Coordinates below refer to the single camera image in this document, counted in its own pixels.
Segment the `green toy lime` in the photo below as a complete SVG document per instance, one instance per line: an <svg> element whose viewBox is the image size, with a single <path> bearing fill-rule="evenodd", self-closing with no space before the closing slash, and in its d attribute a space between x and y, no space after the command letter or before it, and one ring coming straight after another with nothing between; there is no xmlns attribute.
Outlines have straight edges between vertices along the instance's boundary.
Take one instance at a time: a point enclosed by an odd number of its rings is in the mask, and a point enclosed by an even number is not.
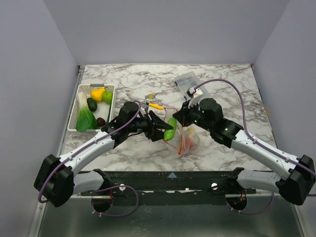
<svg viewBox="0 0 316 237"><path fill-rule="evenodd" d="M112 91L105 91L102 95L102 100L107 103L111 104L113 100L113 92Z"/></svg>

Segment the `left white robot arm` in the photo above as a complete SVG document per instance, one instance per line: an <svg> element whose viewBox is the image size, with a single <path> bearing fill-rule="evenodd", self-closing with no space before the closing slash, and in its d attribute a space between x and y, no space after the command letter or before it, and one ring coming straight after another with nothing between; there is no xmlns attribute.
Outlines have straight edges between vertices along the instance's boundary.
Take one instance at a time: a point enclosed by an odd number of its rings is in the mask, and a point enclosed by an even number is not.
<svg viewBox="0 0 316 237"><path fill-rule="evenodd" d="M77 193L106 194L109 182L99 171L82 173L85 166L123 143L131 133L144 133L155 142L164 138L165 130L172 129L153 111L143 110L140 102L124 103L118 116L88 142L59 157L48 155L44 158L34 182L34 188L39 192L38 201L60 207Z"/></svg>

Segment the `dark red toy plum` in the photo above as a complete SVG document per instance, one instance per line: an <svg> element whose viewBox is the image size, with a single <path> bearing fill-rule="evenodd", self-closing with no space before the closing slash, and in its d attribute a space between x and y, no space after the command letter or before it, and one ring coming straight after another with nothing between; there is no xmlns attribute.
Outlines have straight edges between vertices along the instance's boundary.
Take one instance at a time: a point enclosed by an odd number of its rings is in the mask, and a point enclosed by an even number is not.
<svg viewBox="0 0 316 237"><path fill-rule="evenodd" d="M103 127L106 125L106 121L103 118L97 118L96 121L97 121L98 127Z"/></svg>

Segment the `white plastic basket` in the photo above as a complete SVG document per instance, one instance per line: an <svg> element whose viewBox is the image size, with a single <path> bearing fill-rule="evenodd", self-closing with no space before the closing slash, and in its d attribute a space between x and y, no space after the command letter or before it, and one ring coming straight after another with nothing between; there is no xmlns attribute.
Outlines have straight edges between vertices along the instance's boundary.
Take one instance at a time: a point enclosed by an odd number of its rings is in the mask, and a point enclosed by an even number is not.
<svg viewBox="0 0 316 237"><path fill-rule="evenodd" d="M95 89L105 88L106 91L111 91L113 93L111 104L107 104L106 102L96 102L97 109L92 112L96 119L102 118L105 122L110 122L114 118L114 109L116 102L116 86L113 84L80 84L77 88L77 92L83 92L87 98L90 98L91 91ZM77 98L75 98L74 103L72 105L72 110L68 122L67 130L69 132L76 132L76 123L79 115L79 103Z"/></svg>

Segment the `green toy leaf vegetable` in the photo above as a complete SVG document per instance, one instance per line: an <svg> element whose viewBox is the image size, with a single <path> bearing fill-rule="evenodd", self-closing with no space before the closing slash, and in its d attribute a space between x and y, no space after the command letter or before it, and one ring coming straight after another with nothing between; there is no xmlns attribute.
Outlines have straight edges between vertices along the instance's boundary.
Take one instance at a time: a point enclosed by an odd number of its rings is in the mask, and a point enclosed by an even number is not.
<svg viewBox="0 0 316 237"><path fill-rule="evenodd" d="M172 129L164 131L164 140L170 141L175 136L177 130L177 120L175 118L170 118L167 123L172 126Z"/></svg>

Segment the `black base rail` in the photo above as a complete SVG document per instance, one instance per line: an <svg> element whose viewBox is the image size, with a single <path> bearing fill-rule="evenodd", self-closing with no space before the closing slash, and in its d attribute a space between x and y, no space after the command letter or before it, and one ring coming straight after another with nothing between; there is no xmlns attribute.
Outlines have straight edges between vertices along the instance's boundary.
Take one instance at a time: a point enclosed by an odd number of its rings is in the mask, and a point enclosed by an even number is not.
<svg viewBox="0 0 316 237"><path fill-rule="evenodd" d="M114 205L224 205L226 196L254 194L237 182L242 171L107 171L101 192L85 191L83 196L113 197Z"/></svg>

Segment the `toy bok choy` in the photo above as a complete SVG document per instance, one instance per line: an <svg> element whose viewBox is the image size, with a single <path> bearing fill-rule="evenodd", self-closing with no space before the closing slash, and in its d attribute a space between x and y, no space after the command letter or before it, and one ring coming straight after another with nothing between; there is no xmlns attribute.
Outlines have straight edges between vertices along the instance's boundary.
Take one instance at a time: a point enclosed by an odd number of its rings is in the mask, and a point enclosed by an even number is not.
<svg viewBox="0 0 316 237"><path fill-rule="evenodd" d="M76 94L76 100L79 105L76 131L85 132L89 129L98 129L96 118L89 109L86 94L84 92L78 92Z"/></svg>

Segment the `small striped connector block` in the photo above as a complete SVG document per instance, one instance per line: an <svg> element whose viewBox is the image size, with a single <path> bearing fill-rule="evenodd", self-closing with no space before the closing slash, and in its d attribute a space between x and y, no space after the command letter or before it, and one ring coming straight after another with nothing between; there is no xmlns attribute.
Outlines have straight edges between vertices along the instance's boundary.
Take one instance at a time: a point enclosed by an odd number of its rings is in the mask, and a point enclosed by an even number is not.
<svg viewBox="0 0 316 237"><path fill-rule="evenodd" d="M153 100L155 99L156 95L155 94L146 94L145 99Z"/></svg>

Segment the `clear plastic parts box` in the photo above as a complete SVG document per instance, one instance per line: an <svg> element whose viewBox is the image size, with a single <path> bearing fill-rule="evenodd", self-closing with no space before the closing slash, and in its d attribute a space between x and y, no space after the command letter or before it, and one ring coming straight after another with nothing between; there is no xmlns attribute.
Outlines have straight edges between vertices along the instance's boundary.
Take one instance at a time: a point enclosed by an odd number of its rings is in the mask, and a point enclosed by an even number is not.
<svg viewBox="0 0 316 237"><path fill-rule="evenodd" d="M196 87L202 82L197 77L197 75L193 71L191 71L175 77L174 83L180 91L180 93L182 94L185 101L187 101L190 99L190 97L187 95L187 90L191 87Z"/></svg>

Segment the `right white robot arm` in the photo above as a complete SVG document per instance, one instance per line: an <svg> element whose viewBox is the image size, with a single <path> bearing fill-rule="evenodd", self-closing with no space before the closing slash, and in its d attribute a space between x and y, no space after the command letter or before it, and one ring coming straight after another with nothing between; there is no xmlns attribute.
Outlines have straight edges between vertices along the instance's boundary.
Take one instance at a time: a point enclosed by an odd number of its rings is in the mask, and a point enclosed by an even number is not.
<svg viewBox="0 0 316 237"><path fill-rule="evenodd" d="M230 192L261 189L276 192L295 205L302 205L310 196L316 183L312 158L287 154L251 135L244 126L224 118L222 107L214 99L203 99L193 106L184 102L173 117L184 127L194 124L208 131L215 142L252 157L272 171L271 175L264 175L260 171L243 170L227 181Z"/></svg>

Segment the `clear bag with orange zipper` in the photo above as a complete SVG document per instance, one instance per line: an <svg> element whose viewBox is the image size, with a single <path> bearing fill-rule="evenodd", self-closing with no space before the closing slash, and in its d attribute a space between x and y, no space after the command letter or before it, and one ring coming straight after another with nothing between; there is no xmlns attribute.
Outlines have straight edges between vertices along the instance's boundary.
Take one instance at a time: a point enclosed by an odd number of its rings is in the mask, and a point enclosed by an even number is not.
<svg viewBox="0 0 316 237"><path fill-rule="evenodd" d="M164 107L163 121L171 125L171 130L163 132L163 141L166 146L177 155L184 155L194 151L198 147L199 137L192 126L184 127L173 114L178 112L175 107Z"/></svg>

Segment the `dark green toy avocado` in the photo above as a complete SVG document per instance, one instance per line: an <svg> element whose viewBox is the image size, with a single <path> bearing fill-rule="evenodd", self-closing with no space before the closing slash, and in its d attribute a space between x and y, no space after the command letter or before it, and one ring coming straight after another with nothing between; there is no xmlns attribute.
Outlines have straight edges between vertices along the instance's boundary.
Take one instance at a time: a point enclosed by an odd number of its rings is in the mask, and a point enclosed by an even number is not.
<svg viewBox="0 0 316 237"><path fill-rule="evenodd" d="M95 112L97 110L97 102L92 98L87 98L87 105L91 112Z"/></svg>

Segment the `yellow toy pear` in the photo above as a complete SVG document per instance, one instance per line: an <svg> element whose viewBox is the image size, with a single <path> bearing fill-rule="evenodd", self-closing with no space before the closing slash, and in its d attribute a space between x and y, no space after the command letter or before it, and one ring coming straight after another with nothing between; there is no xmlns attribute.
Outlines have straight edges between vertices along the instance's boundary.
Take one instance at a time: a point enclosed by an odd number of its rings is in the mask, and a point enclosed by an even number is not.
<svg viewBox="0 0 316 237"><path fill-rule="evenodd" d="M96 101L96 102L101 102L103 100L103 94L106 92L106 88L98 88L94 89L90 93L90 97Z"/></svg>

